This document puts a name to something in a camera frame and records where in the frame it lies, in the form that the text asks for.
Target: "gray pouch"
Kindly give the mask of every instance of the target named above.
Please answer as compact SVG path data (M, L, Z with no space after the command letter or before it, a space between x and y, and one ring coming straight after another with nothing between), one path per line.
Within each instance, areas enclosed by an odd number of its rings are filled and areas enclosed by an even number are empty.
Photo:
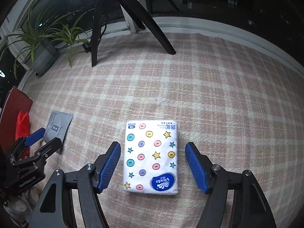
M49 118L49 122L47 123L47 128L44 133L44 141L48 143L55 137L58 137L63 145L63 141L65 138L65 134L69 124L73 118L73 114L52 111L51 116ZM59 154L62 153L63 146L57 150Z

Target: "blue oval logo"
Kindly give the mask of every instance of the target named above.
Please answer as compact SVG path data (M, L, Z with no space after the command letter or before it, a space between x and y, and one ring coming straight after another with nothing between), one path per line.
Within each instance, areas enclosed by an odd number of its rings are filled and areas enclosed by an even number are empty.
M175 177L172 173L164 173L157 177L153 177L151 180L151 186L156 191L166 191L170 189L175 182Z

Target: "spider plant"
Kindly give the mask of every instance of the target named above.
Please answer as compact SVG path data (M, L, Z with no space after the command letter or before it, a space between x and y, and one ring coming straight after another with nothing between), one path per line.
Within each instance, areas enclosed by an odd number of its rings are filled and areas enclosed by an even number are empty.
M42 44L42 41L46 38L52 37L53 36L53 30L54 26L59 24L63 18L66 16L69 16L72 13L65 14L63 16L60 16L59 18L55 19L53 22L49 22L46 20L45 22L42 23L44 19L44 15L47 13L48 8L44 9L43 12L41 12L34 25L31 23L31 15L32 15L32 9L34 6L34 2L31 4L29 11L28 11L28 16L27 16L27 21L25 22L25 27L26 29L21 29L20 33L12 33L8 34L4 37L4 39L7 39L12 36L16 36L15 40L8 44L4 50L2 51L2 54L0 55L0 60L3 56L4 51L12 44L15 44L20 41L24 41L27 46L23 47L20 49L19 53L17 54L15 61L14 61L14 76L17 79L17 74L16 74L16 68L18 67L17 65L17 58L23 54L27 53L28 51L30 52L30 57L32 63L34 63L34 51L38 47L39 44Z
M77 27L77 23L86 13L87 13L87 11L84 12L82 15L80 15L71 28L69 28L68 24L61 23L62 24L61 30L55 29L55 28L53 29L54 39L52 41L59 40L59 41L65 42L66 43L65 47L69 47L68 60L69 60L69 64L71 67L72 67L72 51L73 51L74 44L77 44L77 43L89 44L90 43L86 39L80 39L79 34L81 34L81 33L87 34L87 33L82 28Z

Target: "red object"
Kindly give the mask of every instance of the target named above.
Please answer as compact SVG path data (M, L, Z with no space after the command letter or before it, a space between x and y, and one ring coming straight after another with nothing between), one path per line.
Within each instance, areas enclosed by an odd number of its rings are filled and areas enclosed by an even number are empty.
M29 114L24 113L23 111L19 111L16 122L15 140L19 139L20 137L27 137L30 134Z
M0 117L0 145L5 152L16 140L16 124L20 111L28 113L33 104L17 87L7 94Z

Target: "yellow star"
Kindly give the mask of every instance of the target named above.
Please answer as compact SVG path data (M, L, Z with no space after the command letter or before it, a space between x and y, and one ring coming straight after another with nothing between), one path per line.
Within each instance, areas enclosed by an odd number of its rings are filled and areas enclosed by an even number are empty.
M127 183L127 182L126 182L126 184L124 184L124 186L126 187L126 189L131 188L130 185L131 185L131 184L130 184L130 183Z
M171 137L170 133L171 133L171 132L168 133L168 132L166 131L166 132L164 133L164 136L165 136L166 138Z
M157 152L155 152L152 156L155 158L155 159L157 159L157 158L160 158L160 153L157 153Z

